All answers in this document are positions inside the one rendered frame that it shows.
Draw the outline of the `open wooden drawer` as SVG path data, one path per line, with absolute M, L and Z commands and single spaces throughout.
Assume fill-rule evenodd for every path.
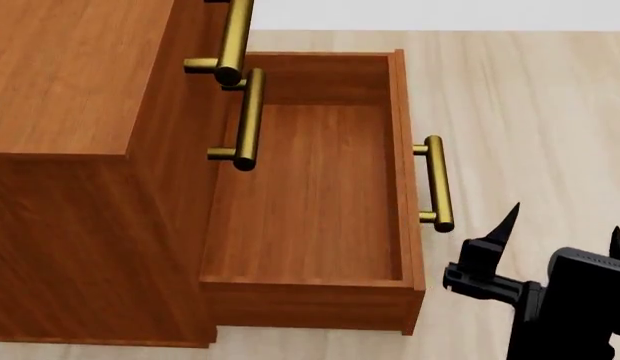
M 219 166 L 199 275 L 215 323 L 411 335 L 425 294 L 404 53 L 250 53 L 257 164 Z

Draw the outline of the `wooden drawer front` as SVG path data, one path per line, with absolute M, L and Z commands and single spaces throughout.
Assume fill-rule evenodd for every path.
M 203 0 L 175 0 L 138 119 L 128 146 L 128 157 L 134 164 L 162 218 L 169 219 L 161 209 L 157 186 L 157 155 L 161 150 L 161 134 L 166 129 L 163 118 L 170 113 L 173 101 L 169 90 L 174 86 L 174 65 L 190 58 L 215 58 L 228 6 L 209 4 Z
M 174 65 L 173 101 L 163 120 L 156 175 L 161 209 L 170 221 L 185 273 L 198 281 L 201 255 L 219 163 L 207 150 L 222 146 L 232 92 L 224 92 L 211 75 L 187 74 Z

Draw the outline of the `brown wooden cabinet body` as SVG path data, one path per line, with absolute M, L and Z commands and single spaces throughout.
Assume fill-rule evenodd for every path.
M 0 0 L 0 341 L 216 340 L 128 157 L 175 0 Z

